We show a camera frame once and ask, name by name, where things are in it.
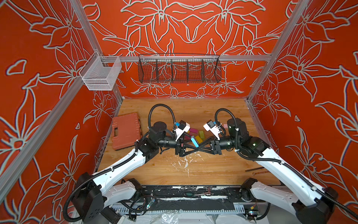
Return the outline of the blue striped block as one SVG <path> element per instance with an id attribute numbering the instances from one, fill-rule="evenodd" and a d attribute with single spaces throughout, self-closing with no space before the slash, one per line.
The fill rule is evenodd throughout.
<path id="1" fill-rule="evenodd" d="M 197 139 L 194 136 L 191 136 L 191 141 L 196 148 L 198 148 L 200 146 L 199 142 L 197 141 Z"/>

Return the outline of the yellow block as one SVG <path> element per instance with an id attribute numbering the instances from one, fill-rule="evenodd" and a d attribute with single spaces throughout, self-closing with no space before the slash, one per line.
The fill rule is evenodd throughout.
<path id="1" fill-rule="evenodd" d="M 195 140 L 198 144 L 201 144 L 203 142 L 203 140 L 199 136 L 195 136 Z"/>

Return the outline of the green block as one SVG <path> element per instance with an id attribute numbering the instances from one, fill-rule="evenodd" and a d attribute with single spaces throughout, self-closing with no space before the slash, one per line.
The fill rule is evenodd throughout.
<path id="1" fill-rule="evenodd" d="M 202 131 L 202 130 L 199 131 L 199 137 L 200 137 L 202 140 L 205 140 L 204 131 Z"/>

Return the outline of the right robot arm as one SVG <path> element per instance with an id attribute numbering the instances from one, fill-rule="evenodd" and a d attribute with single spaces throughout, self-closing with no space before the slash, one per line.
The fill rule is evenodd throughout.
<path id="1" fill-rule="evenodd" d="M 255 199 L 266 201 L 296 216 L 302 224 L 326 224 L 335 208 L 346 211 L 350 216 L 358 215 L 337 201 L 338 193 L 305 177 L 282 159 L 269 145 L 258 137 L 249 135 L 246 124 L 239 118 L 227 122 L 229 135 L 220 137 L 221 126 L 208 121 L 204 128 L 217 138 L 210 145 L 215 153 L 234 148 L 245 160 L 257 162 L 280 180 L 288 191 L 264 185 L 254 178 L 241 185 L 241 198 L 245 202 Z"/>

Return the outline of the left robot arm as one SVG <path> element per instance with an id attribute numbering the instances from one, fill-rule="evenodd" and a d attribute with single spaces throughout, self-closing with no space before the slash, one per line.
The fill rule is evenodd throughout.
<path id="1" fill-rule="evenodd" d="M 149 131 L 135 142 L 135 148 L 125 157 L 102 171 L 92 175 L 84 173 L 80 176 L 75 189 L 64 204 L 63 218 L 69 223 L 89 223 L 101 215 L 111 224 L 120 223 L 123 217 L 112 208 L 112 205 L 117 202 L 125 203 L 132 198 L 137 200 L 138 197 L 135 195 L 141 189 L 141 185 L 135 179 L 117 184 L 123 177 L 148 163 L 158 153 L 171 148 L 175 149 L 179 156 L 209 151 L 207 145 L 211 141 L 210 138 L 203 141 L 192 136 L 191 144 L 183 139 L 189 129 L 189 124 L 184 121 L 175 122 L 172 131 L 167 129 L 164 122 L 158 121 L 154 125 L 149 125 Z"/>

